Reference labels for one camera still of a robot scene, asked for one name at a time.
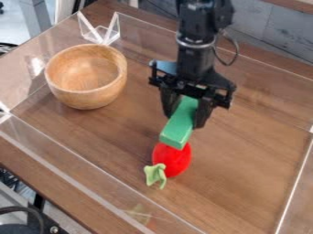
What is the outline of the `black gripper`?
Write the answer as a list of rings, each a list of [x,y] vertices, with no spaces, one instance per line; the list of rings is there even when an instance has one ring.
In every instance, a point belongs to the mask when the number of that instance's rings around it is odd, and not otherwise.
[[[230,108],[235,84],[214,69],[218,57],[215,43],[206,45],[178,44],[178,60],[150,62],[150,85],[159,88],[163,114],[171,117],[180,102],[180,95],[195,98],[194,128],[203,128],[215,107]]]

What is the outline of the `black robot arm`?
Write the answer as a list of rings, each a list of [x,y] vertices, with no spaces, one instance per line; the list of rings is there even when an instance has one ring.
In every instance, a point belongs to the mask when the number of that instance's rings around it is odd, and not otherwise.
[[[202,128],[218,107],[231,106],[235,84],[214,68],[218,34],[233,23],[231,0],[176,0],[178,58],[150,62],[150,85],[159,88],[163,114],[170,117],[187,96],[195,99],[192,128]]]

